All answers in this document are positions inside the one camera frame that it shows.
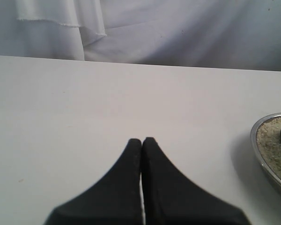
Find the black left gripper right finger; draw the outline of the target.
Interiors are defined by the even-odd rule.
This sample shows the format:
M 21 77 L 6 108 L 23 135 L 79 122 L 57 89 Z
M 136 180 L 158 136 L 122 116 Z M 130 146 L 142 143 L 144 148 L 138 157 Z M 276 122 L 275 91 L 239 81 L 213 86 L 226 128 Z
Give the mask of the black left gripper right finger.
M 141 150 L 147 225 L 248 225 L 243 211 L 197 186 L 167 158 L 153 137 Z

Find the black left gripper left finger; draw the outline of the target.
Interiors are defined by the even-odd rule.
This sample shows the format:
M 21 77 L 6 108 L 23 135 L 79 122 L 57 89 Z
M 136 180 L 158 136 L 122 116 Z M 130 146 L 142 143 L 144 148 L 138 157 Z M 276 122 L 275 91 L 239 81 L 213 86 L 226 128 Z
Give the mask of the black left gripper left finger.
M 113 167 L 92 187 L 56 207 L 47 225 L 141 225 L 141 148 L 130 139 Z

